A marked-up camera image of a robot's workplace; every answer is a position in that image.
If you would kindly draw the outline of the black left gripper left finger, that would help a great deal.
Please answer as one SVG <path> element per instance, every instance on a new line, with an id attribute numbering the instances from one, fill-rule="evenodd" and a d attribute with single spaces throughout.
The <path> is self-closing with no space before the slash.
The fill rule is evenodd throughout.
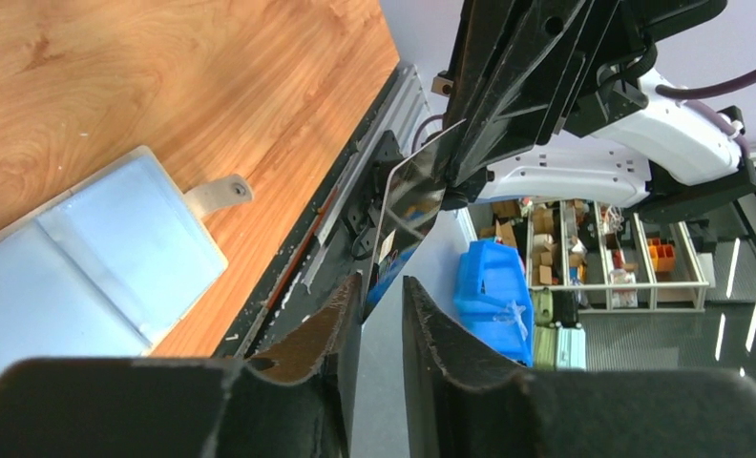
<path id="1" fill-rule="evenodd" d="M 0 375 L 0 457 L 347 457 L 362 278 L 234 358 L 37 358 Z"/>

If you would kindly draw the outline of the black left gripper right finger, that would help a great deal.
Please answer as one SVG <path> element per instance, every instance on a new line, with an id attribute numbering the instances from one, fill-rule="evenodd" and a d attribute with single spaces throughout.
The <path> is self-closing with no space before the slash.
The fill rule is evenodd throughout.
<path id="1" fill-rule="evenodd" d="M 725 370 L 517 364 L 403 279 L 414 457 L 756 457 L 756 383 Z"/>

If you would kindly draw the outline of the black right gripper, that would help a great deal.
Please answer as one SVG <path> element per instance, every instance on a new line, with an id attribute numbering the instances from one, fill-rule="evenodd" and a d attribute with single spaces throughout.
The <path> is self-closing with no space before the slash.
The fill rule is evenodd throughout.
<path id="1" fill-rule="evenodd" d="M 647 105 L 638 79 L 659 41 L 719 15 L 724 1 L 467 1 L 445 116 L 455 188 L 563 130 L 583 137 Z"/>

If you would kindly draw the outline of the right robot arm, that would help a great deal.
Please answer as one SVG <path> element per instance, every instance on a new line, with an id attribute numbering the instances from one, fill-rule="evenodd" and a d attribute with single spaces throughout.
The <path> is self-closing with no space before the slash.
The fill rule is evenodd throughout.
<path id="1" fill-rule="evenodd" d="M 436 179 L 443 206 L 582 198 L 642 220 L 692 219 L 756 192 L 736 107 L 657 71 L 663 39 L 723 1 L 467 1 L 451 62 Z"/>

